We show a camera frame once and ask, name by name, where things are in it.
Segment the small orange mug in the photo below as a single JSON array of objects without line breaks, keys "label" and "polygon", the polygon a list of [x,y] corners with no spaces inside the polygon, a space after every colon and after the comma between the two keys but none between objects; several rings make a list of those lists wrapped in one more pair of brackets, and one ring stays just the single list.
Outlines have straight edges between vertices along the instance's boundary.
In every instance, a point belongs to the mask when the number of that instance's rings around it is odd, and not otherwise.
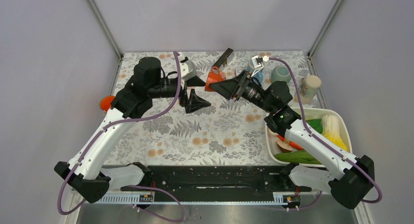
[{"label": "small orange mug", "polygon": [[211,71],[207,75],[207,80],[205,84],[205,91],[212,92],[213,90],[210,88],[210,84],[225,81],[226,75],[224,72],[220,71],[220,69],[216,66],[211,68]]}]

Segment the large orange mug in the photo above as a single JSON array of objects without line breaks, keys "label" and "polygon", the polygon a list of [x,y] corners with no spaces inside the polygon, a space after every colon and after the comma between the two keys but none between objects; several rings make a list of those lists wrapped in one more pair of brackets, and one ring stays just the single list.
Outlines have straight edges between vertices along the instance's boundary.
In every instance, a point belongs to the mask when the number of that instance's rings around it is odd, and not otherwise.
[{"label": "large orange mug", "polygon": [[100,109],[104,112],[107,112],[111,108],[111,103],[115,99],[115,96],[106,96],[100,101]]}]

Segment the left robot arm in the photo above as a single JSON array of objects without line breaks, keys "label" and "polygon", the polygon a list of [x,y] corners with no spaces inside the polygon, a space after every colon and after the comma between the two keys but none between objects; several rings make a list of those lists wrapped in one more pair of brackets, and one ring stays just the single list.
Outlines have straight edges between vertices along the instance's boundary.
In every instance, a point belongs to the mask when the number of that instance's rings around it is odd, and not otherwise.
[{"label": "left robot arm", "polygon": [[68,162],[58,162],[55,171],[87,202],[95,203],[109,190],[134,185],[139,190],[151,186],[149,170],[141,163],[104,169],[103,164],[116,144],[144,114],[154,99],[173,98],[187,113],[210,106],[193,88],[205,86],[196,74],[195,64],[183,55],[177,58],[178,69],[165,73],[156,57],[144,57],[133,69],[123,89],[112,97],[106,116],[95,135]]}]

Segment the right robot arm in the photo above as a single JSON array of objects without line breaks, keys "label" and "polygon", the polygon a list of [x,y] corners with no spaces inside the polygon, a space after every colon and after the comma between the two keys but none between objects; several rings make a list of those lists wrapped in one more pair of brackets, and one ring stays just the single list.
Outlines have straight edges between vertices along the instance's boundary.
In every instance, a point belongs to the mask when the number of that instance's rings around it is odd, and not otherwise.
[{"label": "right robot arm", "polygon": [[324,191],[343,207],[354,209],[375,186],[373,160],[366,155],[359,158],[311,130],[304,114],[289,107],[293,97],[286,82],[275,81],[263,89],[243,71],[235,78],[210,83],[209,87],[227,100],[244,98],[268,112],[264,121],[270,131],[298,144],[326,168],[323,171],[289,165],[289,172],[280,177],[283,189],[292,191],[305,186]]}]

